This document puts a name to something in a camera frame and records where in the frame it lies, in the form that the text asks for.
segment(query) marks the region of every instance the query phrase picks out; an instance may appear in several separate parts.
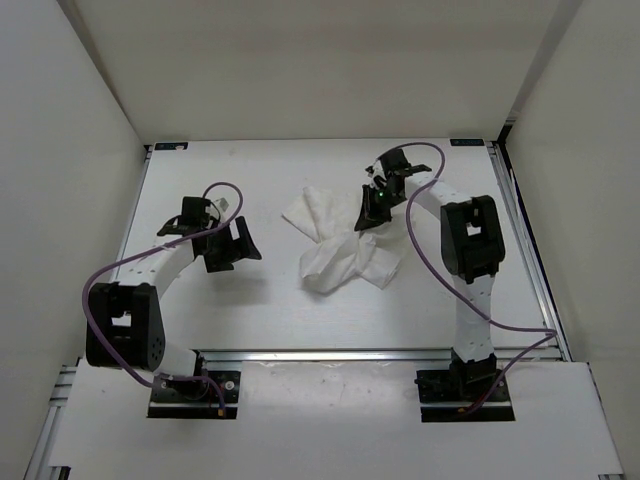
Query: crumpled paper towel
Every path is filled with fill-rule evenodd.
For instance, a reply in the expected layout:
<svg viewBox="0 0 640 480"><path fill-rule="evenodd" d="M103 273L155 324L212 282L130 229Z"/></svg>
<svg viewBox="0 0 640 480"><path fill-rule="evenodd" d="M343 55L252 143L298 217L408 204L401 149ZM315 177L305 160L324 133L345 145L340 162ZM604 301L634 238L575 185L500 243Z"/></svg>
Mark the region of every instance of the crumpled paper towel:
<svg viewBox="0 0 640 480"><path fill-rule="evenodd" d="M407 249L406 204L391 210L394 220L354 232L362 198L350 193L305 187L282 216L316 246L300 257L305 288L328 293L354 275L384 288L398 271Z"/></svg>

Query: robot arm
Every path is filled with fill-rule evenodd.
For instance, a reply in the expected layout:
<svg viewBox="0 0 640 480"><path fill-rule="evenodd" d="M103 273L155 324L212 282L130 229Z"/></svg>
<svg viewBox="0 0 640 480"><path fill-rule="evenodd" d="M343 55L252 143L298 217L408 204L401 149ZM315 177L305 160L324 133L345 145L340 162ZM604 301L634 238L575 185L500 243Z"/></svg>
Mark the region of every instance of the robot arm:
<svg viewBox="0 0 640 480"><path fill-rule="evenodd" d="M392 207L434 179L428 167L409 164L400 149L376 160L367 172L372 180L363 185L357 231L390 221ZM491 289L505 256L494 200L471 197L438 181L416 203L440 220L442 259L455 288L489 315ZM489 323L458 299L450 370L465 397L473 397L496 374Z"/></svg>
<svg viewBox="0 0 640 480"><path fill-rule="evenodd" d="M212 203L201 197L184 197L181 214L169 220L158 232L155 245L165 243L166 235L187 236L214 228L223 221L224 199ZM230 226L190 242L166 248L145 257L121 271L112 283L96 283L89 293L89 308L100 330L111 345L134 368L154 375L194 376L202 372L197 351L166 341L160 299L171 283L196 258L202 256L207 272L233 270L243 258L260 260L243 217L236 218L238 238ZM87 330L87 361L93 366L114 367L113 360L91 329ZM176 389L193 389L182 382Z"/></svg>

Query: metal frame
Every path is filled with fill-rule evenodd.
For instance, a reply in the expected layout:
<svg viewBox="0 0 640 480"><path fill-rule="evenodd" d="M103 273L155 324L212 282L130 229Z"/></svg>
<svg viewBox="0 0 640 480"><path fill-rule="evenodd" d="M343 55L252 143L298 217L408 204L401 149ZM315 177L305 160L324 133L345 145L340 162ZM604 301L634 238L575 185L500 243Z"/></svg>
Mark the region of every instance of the metal frame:
<svg viewBox="0 0 640 480"><path fill-rule="evenodd" d="M531 241L529 230L523 221L523 213L518 202L520 197L516 189L515 177L507 168L497 144L493 143L488 145L487 150L489 152L489 157L491 158L491 163L493 164L498 185L500 186L500 191L502 192L502 198L507 207L509 220L511 221L511 225L516 234L522 259L524 260L524 264L529 274L529 279L531 280L531 284L538 299L543 320L547 327L553 328L558 332L556 340L562 359L565 361L571 361L569 345L564 336L558 312L556 311L551 299L551 292L549 292L549 288L547 287L542 265L538 259L538 254L535 250L534 244Z"/></svg>
<svg viewBox="0 0 640 480"><path fill-rule="evenodd" d="M24 480L63 480L69 475L67 467L50 467L49 457L75 375L76 367L62 367L58 375L49 400L49 412L33 449Z"/></svg>
<svg viewBox="0 0 640 480"><path fill-rule="evenodd" d="M522 349L497 349L498 360L511 360ZM451 349L437 350L201 350L207 362L449 362ZM562 360L556 347L534 350L528 360Z"/></svg>

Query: white panel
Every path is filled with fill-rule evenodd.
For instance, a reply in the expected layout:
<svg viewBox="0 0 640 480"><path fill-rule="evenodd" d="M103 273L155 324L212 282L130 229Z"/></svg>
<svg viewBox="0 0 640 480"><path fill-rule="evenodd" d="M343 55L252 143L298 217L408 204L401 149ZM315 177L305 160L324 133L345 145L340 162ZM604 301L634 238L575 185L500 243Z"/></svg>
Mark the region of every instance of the white panel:
<svg viewBox="0 0 640 480"><path fill-rule="evenodd" d="M451 147L444 179L470 195L496 200L507 255L492 294L499 321L540 327L542 315L507 216L485 147ZM242 214L262 261L243 260L233 272L206 273L203 260L186 268L162 297L167 337L200 349L444 348L454 342L455 301L420 263L407 243L406 258L384 289L353 279L330 295L302 290L300 256L313 246L281 217L306 186L360 195L364 168L398 140L298 140L191 142L186 150L152 154L126 254L147 249L182 197L200 195L215 181L244 192ZM406 150L412 163L434 168L440 157L428 147ZM224 195L235 205L230 189ZM448 277L440 253L440 224L416 208L417 235L426 254ZM404 221L403 217L395 221ZM500 347L529 345L536 334L492 329Z"/></svg>
<svg viewBox="0 0 640 480"><path fill-rule="evenodd" d="M570 346L640 478L640 2L579 10L509 141Z"/></svg>
<svg viewBox="0 0 640 480"><path fill-rule="evenodd" d="M495 139L559 0L76 3L153 142Z"/></svg>
<svg viewBox="0 0 640 480"><path fill-rule="evenodd" d="M14 479L82 352L82 282L117 252L143 150L55 2L0 2L0 79L0 478Z"/></svg>
<svg viewBox="0 0 640 480"><path fill-rule="evenodd" d="M238 419L150 420L148 390L84 362L51 456L70 480L585 480L620 473L585 364L514 368L515 422L424 424L405 362L245 363Z"/></svg>

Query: purple cable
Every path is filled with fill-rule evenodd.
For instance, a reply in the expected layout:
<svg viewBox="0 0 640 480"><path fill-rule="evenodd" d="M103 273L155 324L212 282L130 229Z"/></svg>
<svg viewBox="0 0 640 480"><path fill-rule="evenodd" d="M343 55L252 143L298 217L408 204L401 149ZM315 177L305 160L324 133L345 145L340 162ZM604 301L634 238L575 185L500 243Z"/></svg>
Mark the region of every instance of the purple cable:
<svg viewBox="0 0 640 480"><path fill-rule="evenodd" d="M462 414L462 415L470 415L473 412L475 412L478 409L480 409L482 407L482 405L484 405L484 403L487 401L487 399L489 397L491 397L491 394L496 390L496 388L498 388L498 386L502 382L502 379L506 375L507 371L518 360L520 360L527 353L531 352L532 350L534 350L538 346L542 345L544 342L554 338L558 334L558 332L556 332L555 330L553 330L551 328L513 327L511 325L504 325L502 323L496 322L489 315L487 315L482 310L480 310L478 307L476 307L473 303L471 303L471 301L468 300L464 295L462 295L458 290L456 290L453 285L451 285L449 282L447 282L445 280L445 278L442 275L440 275L440 273L436 270L436 268L433 266L433 264L429 261L429 259L425 255L425 253L422 251L422 248L420 247L420 244L418 243L418 239L416 238L416 234L415 234L415 232L413 230L413 225L411 224L411 207L413 206L413 203L415 202L415 200L418 197L418 195L420 195L425 190L431 188L438 181L438 179L440 178L440 175L442 174L442 171L444 170L444 166L445 166L445 163L446 163L446 157L445 157L445 154L444 154L444 152L442 151L442 149L440 147L438 147L437 145L435 145L433 143L429 143L429 142L404 143L404 144L398 145L397 147L394 147L394 148L392 148L390 150L387 150L387 152L385 152L384 154L389 153L389 152L391 152L393 150L396 150L398 148L410 147L410 146L413 146L413 145L426 145L428 147L435 148L438 151L438 153L440 154L440 167L438 168L438 171L434 175L433 180L431 180L429 183L427 183L426 185L418 188L415 192L413 192L413 195L411 195L411 197L409 197L409 201L407 202L407 210L405 212L405 221L407 222L407 231L409 232L409 238L411 239L411 243L413 244L413 248L415 248L416 253L420 257L420 260L422 260L422 263L425 264L427 269L429 269L429 271L436 278L436 280L438 280L447 290L449 290L449 292L451 292L457 299L459 299L462 303L467 305L471 310L473 310L476 314L478 314L481 318L483 318L484 320L489 322L491 325L493 325L495 327L498 327L498 328L501 328L503 330L511 331L511 332L543 333L543 334L545 334L545 337L543 339L538 340L537 342L533 343L532 345L530 345L527 348L525 348L524 350L522 350L522 352L520 352L518 355L513 357L511 359L511 361L509 361L509 363L507 363L505 365L505 367L502 369L500 374L496 377L495 381L493 382L491 387L489 387L487 392L484 395L482 395L482 397L480 397L478 400L476 400L476 402L473 403L471 405L471 407Z"/></svg>
<svg viewBox="0 0 640 480"><path fill-rule="evenodd" d="M238 213L240 213L240 210L242 209L242 204L244 203L244 198L242 196L242 192L240 191L240 189L238 187L236 187L234 184L229 183L229 182L216 182L212 185L209 185L207 187L207 189L204 191L204 194L202 195L203 197L205 197L207 195L207 193L209 193L209 191L211 191L211 189L215 188L215 187L230 187L233 190L236 191L236 193L238 194L238 206L236 207L235 211L231 214L231 216L225 220L224 222L220 223L218 226L216 226L215 228L211 228L209 230L204 230L202 232L198 232L198 233L194 233L193 235L187 235L186 237L180 237L176 240L172 240L170 242L167 242L165 244L162 244L160 246L157 247L153 247L150 248L149 250L146 250L144 252L141 253L137 253L135 255L132 255L131 257L127 257L127 258L123 258L122 260L118 260L117 262L111 263L107 266L104 266L102 268L100 268L98 271L96 271L93 275L91 275L87 281L84 284L84 287L82 288L82 310L84 311L85 316L87 317L87 323L89 324L89 327L91 327L91 330L93 330L93 333L95 334L95 336L98 338L98 340L100 341L100 343L102 344L102 346L105 348L105 350L107 352L109 352L109 354L113 357L113 359L118 363L118 365L120 365L120 367L126 371L129 375L131 375L133 377L133 379L135 381L137 381L140 385L145 386L145 387L149 387L152 388L153 387L153 383L149 382L148 380L145 380L142 376L140 376L140 374L138 374L138 372L136 372L133 367L131 365L129 365L127 363L127 361L122 358L122 356L118 353L118 351L113 347L113 345L111 345L109 343L109 340L107 339L107 337L104 336L104 334L102 333L102 331L100 330L100 327L98 326L98 324L96 323L95 319L93 318L93 315L91 314L91 309L89 308L89 290L91 289L91 286L93 285L93 283L104 273L113 270L114 268L118 268L122 265L126 265L127 263L131 263L135 260L139 260L141 258L145 258L148 257L149 255L153 255L155 253L158 253L166 248L171 248L171 247L175 247L176 245L182 243L182 242L186 242L189 240L194 240L196 238L201 238L201 237L206 237L207 235L212 235L220 230L222 230L223 228L227 227L237 216ZM208 376L190 376L190 377L183 377L183 376L171 376L170 377L172 380L176 380L179 382L193 382L193 381L201 381L201 382L206 382L208 383L215 391L216 394L218 395L218 402L220 405L220 409L221 410L225 410L225 404L224 404L224 395L222 394L222 391L220 390L220 387L218 386L218 384L216 384L216 382L214 382L211 378L209 378Z"/></svg>

